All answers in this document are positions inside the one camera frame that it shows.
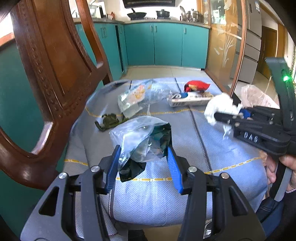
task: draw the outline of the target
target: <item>refrigerator sticker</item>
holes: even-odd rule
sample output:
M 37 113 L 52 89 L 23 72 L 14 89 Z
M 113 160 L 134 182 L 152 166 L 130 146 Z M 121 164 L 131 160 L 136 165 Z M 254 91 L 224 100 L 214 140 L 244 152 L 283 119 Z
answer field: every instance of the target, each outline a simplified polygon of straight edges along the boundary
M 259 6 L 259 3 L 258 3 L 257 1 L 255 1 L 255 5 L 256 5 L 256 10 L 257 10 L 258 12 L 260 12 L 260 6 Z

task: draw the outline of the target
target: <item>transparent plastic bag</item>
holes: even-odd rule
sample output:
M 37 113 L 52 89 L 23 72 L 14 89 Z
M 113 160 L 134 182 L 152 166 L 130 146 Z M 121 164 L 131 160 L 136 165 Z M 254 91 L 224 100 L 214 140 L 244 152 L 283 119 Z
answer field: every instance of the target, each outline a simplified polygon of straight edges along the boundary
M 161 84 L 153 79 L 146 80 L 118 96 L 118 106 L 126 118 L 130 118 L 150 104 L 166 99 L 172 91 L 166 84 Z
M 159 161 L 163 157 L 160 142 L 150 135 L 156 126 L 167 122 L 152 116 L 139 116 L 122 123 L 110 131 L 114 146 L 121 146 L 118 170 L 129 158 L 135 162 Z
M 279 106 L 272 100 L 272 98 L 261 91 L 259 88 L 257 88 L 255 85 L 246 85 L 242 87 L 241 97 L 242 105 L 244 107 L 253 107 L 254 105 L 260 105 L 279 109 Z

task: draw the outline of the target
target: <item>human hand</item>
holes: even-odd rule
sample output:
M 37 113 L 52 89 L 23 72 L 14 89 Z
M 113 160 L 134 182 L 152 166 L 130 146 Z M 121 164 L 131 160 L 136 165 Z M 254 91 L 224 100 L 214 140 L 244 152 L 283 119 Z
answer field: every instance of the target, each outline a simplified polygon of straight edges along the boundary
M 296 157 L 291 155 L 281 156 L 279 158 L 280 162 L 283 163 L 286 167 L 292 169 L 292 176 L 289 181 L 287 191 L 291 191 L 296 188 Z M 276 162 L 272 159 L 272 157 L 267 156 L 266 159 L 266 174 L 268 178 L 268 184 L 274 183 L 276 181 Z

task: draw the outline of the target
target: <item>red package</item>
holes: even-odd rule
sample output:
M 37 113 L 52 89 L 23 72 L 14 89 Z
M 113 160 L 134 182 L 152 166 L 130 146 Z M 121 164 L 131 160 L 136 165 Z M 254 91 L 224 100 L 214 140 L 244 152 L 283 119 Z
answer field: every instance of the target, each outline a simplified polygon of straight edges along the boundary
M 184 92 L 199 91 L 204 92 L 210 87 L 210 84 L 201 80 L 191 80 L 184 85 Z

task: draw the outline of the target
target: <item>plastic bag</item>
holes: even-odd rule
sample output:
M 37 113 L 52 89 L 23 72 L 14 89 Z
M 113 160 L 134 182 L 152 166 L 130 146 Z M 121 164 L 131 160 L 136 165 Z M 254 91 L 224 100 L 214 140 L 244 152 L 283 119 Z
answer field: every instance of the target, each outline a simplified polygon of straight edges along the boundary
M 172 94 L 170 88 L 153 79 L 146 80 L 118 96 L 118 106 L 126 118 L 130 118 L 144 107 L 157 103 Z
M 272 98 L 261 91 L 259 88 L 257 88 L 255 85 L 246 85 L 242 87 L 241 97 L 242 105 L 244 107 L 253 107 L 254 105 L 260 105 L 279 109 L 279 106 L 272 100 Z
M 168 122 L 152 116 L 139 116 L 110 131 L 114 146 L 121 146 L 118 171 L 121 181 L 135 178 L 147 161 L 159 161 L 171 141 Z

